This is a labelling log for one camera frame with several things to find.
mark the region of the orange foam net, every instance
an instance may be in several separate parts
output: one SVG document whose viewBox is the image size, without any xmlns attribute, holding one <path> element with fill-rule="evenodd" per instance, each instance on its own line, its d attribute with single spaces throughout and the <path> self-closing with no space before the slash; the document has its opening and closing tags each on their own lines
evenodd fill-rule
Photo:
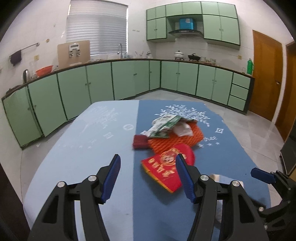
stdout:
<svg viewBox="0 0 296 241">
<path fill-rule="evenodd" d="M 203 133 L 195 122 L 188 122 L 188 124 L 192 129 L 193 136 L 178 137 L 174 132 L 170 132 L 169 138 L 153 138 L 148 140 L 149 146 L 155 154 L 161 154 L 179 143 L 194 146 L 196 143 L 203 140 Z"/>
</svg>

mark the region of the white pot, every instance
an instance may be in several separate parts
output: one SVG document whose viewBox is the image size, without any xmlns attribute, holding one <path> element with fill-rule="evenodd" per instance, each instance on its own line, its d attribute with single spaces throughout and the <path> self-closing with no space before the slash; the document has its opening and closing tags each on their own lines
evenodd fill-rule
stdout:
<svg viewBox="0 0 296 241">
<path fill-rule="evenodd" d="M 175 53 L 175 58 L 183 58 L 184 54 L 180 51 Z"/>
</svg>

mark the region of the faucet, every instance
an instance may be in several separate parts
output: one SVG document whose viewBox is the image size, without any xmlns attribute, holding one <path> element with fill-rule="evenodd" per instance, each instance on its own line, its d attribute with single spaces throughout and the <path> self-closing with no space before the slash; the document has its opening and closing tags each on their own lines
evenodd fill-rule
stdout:
<svg viewBox="0 0 296 241">
<path fill-rule="evenodd" d="M 119 54 L 120 53 L 120 58 L 122 59 L 122 44 L 119 44 L 118 45 L 118 52 L 117 52 L 117 54 Z"/>
</svg>

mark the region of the metal screw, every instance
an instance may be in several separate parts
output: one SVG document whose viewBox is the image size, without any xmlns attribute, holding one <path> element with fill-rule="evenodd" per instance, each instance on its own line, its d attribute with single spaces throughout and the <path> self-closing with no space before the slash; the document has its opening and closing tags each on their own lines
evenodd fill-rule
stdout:
<svg viewBox="0 0 296 241">
<path fill-rule="evenodd" d="M 235 186 L 235 187 L 238 187 L 239 186 L 239 182 L 238 181 L 232 181 L 232 185 Z"/>
<path fill-rule="evenodd" d="M 57 184 L 57 186 L 58 186 L 59 188 L 62 188 L 63 186 L 65 186 L 65 182 L 59 182 L 59 183 Z"/>
<path fill-rule="evenodd" d="M 209 177 L 207 175 L 201 175 L 200 179 L 203 181 L 207 181 L 209 179 Z"/>
<path fill-rule="evenodd" d="M 93 181 L 96 180 L 96 176 L 95 176 L 95 175 L 91 175 L 91 176 L 88 177 L 88 180 L 89 180 L 90 182 L 93 182 Z"/>
</svg>

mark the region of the blue gripper pad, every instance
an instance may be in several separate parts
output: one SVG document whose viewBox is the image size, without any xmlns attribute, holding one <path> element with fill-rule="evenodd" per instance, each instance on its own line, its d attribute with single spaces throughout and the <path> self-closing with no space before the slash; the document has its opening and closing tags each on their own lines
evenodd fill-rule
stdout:
<svg viewBox="0 0 296 241">
<path fill-rule="evenodd" d="M 263 171 L 256 167 L 252 169 L 251 176 L 267 184 L 272 184 L 276 182 L 276 179 L 273 174 Z"/>
<path fill-rule="evenodd" d="M 105 203 L 111 196 L 113 191 L 113 187 L 115 185 L 120 166 L 121 166 L 121 159 L 119 155 L 116 155 L 114 159 L 110 163 L 110 171 L 108 172 L 104 183 L 103 183 L 103 192 L 101 196 L 101 200 Z"/>
<path fill-rule="evenodd" d="M 184 188 L 184 192 L 186 194 L 186 197 L 192 202 L 195 202 L 196 196 L 194 193 L 194 183 L 188 173 L 188 170 L 186 168 L 186 163 L 183 158 L 180 157 L 180 154 L 176 156 L 176 168 L 177 172 L 179 174 L 181 183 Z"/>
</svg>

